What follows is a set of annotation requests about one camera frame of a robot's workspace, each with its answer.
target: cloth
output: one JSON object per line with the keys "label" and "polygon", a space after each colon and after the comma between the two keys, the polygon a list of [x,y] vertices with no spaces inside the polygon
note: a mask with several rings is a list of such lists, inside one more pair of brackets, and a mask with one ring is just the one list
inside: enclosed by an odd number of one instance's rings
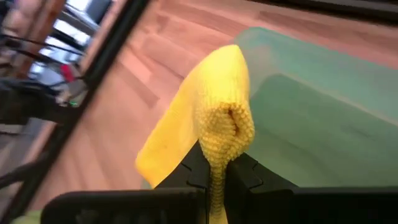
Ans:
{"label": "cloth", "polygon": [[246,62],[237,45],[212,52],[189,73],[137,155],[137,170],[154,188],[199,140],[211,168],[211,224],[226,223],[226,166],[254,138],[249,86]]}

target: wire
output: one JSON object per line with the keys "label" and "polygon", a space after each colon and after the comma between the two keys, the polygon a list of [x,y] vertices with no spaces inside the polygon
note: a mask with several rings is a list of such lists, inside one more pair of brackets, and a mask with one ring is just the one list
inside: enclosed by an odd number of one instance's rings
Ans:
{"label": "wire", "polygon": [[51,63],[56,63],[56,64],[59,64],[59,65],[62,64],[62,62],[60,62],[58,60],[55,60],[53,58],[50,58],[50,57],[48,57],[46,55],[40,54],[40,53],[39,54],[33,54],[33,53],[30,53],[30,52],[28,52],[26,50],[21,50],[21,49],[15,49],[15,51],[17,53],[20,53],[22,55],[25,55],[27,57],[30,57],[30,58],[34,59],[38,63],[43,63],[45,65],[49,65]]}
{"label": "wire", "polygon": [[0,36],[7,37],[7,38],[10,38],[10,39],[15,39],[15,40],[22,40],[24,42],[29,42],[29,43],[32,43],[32,44],[42,45],[42,46],[46,46],[46,47],[54,47],[56,49],[64,50],[66,52],[70,52],[70,53],[77,54],[77,55],[84,55],[84,53],[82,53],[82,52],[76,52],[74,50],[66,49],[64,47],[59,47],[59,46],[54,45],[54,44],[43,43],[43,42],[29,40],[29,39],[22,38],[22,37],[15,37],[15,36],[7,35],[7,34],[0,34]]}

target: green plastic container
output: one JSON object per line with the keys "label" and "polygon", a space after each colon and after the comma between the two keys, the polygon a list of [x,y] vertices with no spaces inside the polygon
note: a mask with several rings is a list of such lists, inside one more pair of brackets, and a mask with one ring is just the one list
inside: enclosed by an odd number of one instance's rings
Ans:
{"label": "green plastic container", "polygon": [[234,40],[251,77],[248,154],[301,187],[398,185],[398,71],[263,28]]}

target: wooden floor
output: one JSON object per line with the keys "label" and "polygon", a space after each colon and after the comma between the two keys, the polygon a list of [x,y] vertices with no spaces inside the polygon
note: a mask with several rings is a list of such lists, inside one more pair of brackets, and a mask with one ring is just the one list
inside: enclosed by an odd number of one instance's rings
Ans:
{"label": "wooden floor", "polygon": [[[89,64],[118,1],[88,49]],[[248,27],[261,26],[398,68],[398,29],[243,0],[152,1],[32,209],[72,190],[139,189],[134,160],[188,72]]]}

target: red object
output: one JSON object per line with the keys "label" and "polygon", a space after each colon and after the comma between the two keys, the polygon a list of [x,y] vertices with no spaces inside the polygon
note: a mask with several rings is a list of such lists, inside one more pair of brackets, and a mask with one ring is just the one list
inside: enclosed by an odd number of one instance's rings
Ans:
{"label": "red object", "polygon": [[73,72],[70,69],[69,65],[61,65],[62,76],[67,82],[75,81],[75,77],[73,76]]}

